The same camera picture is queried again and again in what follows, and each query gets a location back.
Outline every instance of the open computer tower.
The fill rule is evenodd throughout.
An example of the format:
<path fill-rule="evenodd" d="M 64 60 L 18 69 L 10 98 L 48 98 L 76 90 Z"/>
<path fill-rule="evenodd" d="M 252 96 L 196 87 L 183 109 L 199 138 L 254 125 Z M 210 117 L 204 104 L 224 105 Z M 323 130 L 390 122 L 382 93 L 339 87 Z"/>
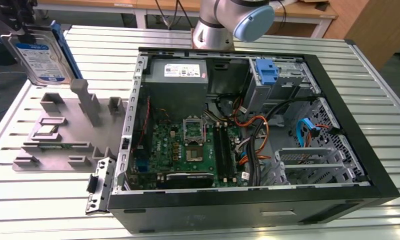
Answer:
<path fill-rule="evenodd" d="M 131 233 L 327 223 L 400 196 L 315 55 L 140 48 L 127 95 L 86 212 Z"/>

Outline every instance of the motherboard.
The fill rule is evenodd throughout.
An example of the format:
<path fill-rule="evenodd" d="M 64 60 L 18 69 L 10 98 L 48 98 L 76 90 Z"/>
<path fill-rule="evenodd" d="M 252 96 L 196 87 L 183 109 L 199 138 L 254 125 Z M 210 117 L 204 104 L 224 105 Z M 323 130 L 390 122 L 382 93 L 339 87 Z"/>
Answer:
<path fill-rule="evenodd" d="M 218 131 L 226 131 L 227 140 L 219 139 Z M 170 180 L 170 176 L 210 178 L 212 188 L 243 186 L 246 180 L 242 179 L 242 172 L 238 172 L 236 156 L 231 151 L 239 137 L 239 128 L 235 126 L 219 126 L 207 122 L 199 126 L 183 123 L 156 124 L 150 158 L 136 159 L 136 188 L 166 189 L 168 187 L 162 183 Z M 227 149 L 222 149 L 220 142 L 227 144 Z"/>

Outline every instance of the hard drive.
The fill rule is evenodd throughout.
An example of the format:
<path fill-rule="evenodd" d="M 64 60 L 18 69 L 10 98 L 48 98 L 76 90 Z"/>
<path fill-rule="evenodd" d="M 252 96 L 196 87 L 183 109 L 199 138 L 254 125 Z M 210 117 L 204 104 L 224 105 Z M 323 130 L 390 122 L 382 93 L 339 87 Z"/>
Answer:
<path fill-rule="evenodd" d="M 44 86 L 70 84 L 74 79 L 83 79 L 60 24 L 54 21 L 51 26 L 27 27 L 35 44 L 20 42 L 15 34 L 2 35 L 2 39 L 24 66 L 31 82 Z"/>

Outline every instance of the blue drive bay latch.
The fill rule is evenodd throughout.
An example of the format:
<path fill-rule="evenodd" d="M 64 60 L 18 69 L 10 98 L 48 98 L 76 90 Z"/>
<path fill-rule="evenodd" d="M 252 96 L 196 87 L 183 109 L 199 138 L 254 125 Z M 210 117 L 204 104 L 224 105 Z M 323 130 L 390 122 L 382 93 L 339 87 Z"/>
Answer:
<path fill-rule="evenodd" d="M 279 78 L 279 68 L 271 59 L 256 59 L 256 71 L 263 85 L 274 85 Z"/>

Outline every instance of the ram slot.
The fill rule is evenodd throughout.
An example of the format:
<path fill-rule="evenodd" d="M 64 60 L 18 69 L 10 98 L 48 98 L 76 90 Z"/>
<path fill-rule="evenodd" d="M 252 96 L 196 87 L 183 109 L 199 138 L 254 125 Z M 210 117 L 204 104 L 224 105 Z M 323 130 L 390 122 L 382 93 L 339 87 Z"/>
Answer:
<path fill-rule="evenodd" d="M 222 148 L 222 127 L 214 126 L 214 148 L 215 148 L 215 161 L 218 178 L 223 179 L 227 176 L 226 165 L 224 165 L 224 151 Z"/>
<path fill-rule="evenodd" d="M 227 127 L 222 127 L 219 132 L 220 132 L 219 142 L 220 142 L 220 149 L 222 149 L 224 172 L 226 172 L 226 177 L 231 179 L 235 176 L 235 165 L 232 160 L 232 151 L 231 151 Z"/>

